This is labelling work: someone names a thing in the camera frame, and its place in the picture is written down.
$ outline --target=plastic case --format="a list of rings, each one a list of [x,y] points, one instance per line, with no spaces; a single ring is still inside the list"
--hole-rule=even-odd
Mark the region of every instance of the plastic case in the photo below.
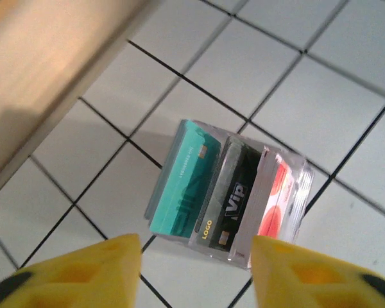
[[[297,154],[183,120],[144,217],[159,237],[249,269],[255,235],[295,241],[313,176]]]

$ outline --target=card chip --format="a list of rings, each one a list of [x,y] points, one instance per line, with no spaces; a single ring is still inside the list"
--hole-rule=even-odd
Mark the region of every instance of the card chip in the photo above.
[[[200,152],[198,154],[198,157],[204,158],[205,154],[207,154],[207,147],[206,146],[201,146],[201,150],[200,150]]]
[[[222,231],[221,236],[219,237],[218,244],[227,245],[228,237],[230,236],[230,232]]]

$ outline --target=white tile floor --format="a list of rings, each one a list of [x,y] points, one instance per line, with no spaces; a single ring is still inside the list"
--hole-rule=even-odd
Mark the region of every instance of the white tile floor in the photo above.
[[[130,43],[1,190],[0,279],[136,232],[137,307],[256,307],[247,272],[149,241],[182,118],[306,155],[297,243],[385,276],[385,1],[166,0]]]

